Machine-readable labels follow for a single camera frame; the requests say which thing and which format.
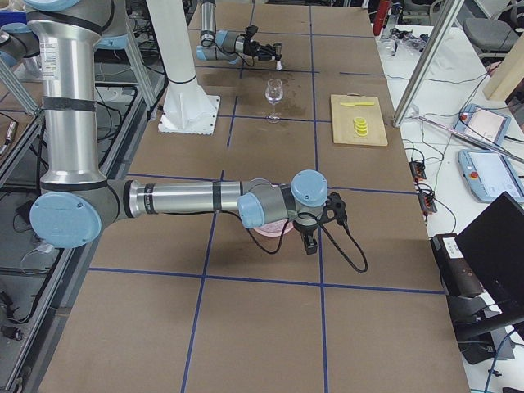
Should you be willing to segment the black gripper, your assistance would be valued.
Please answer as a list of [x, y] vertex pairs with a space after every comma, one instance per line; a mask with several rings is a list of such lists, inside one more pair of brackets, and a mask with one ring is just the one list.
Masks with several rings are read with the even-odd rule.
[[261, 45], [255, 40], [245, 39], [243, 54], [258, 61], [274, 61], [273, 44]]
[[297, 213], [293, 221], [293, 227], [301, 234], [304, 250], [307, 255], [314, 255], [318, 252], [318, 242], [314, 236], [314, 231], [319, 229], [318, 222], [322, 217], [322, 212], [301, 211]]

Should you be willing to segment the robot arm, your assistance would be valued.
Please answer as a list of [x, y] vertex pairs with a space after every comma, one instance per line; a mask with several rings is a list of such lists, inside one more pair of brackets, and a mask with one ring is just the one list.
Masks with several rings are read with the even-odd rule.
[[243, 33], [231, 30], [217, 30], [215, 23], [215, 1], [201, 2], [200, 44], [196, 47], [196, 57], [201, 61], [239, 61], [254, 66], [256, 61], [274, 62], [277, 70], [282, 69], [282, 44], [262, 45], [254, 40], [259, 28], [249, 25]]
[[317, 171], [289, 184], [246, 182], [142, 184], [109, 180], [99, 167], [94, 52], [104, 38], [123, 42], [125, 5], [118, 1], [28, 1], [29, 28], [38, 36], [43, 72], [48, 169], [32, 205], [36, 234], [56, 248], [95, 240], [108, 226], [141, 215], [227, 212], [248, 229], [283, 221], [301, 234], [305, 251], [328, 210], [328, 184]]

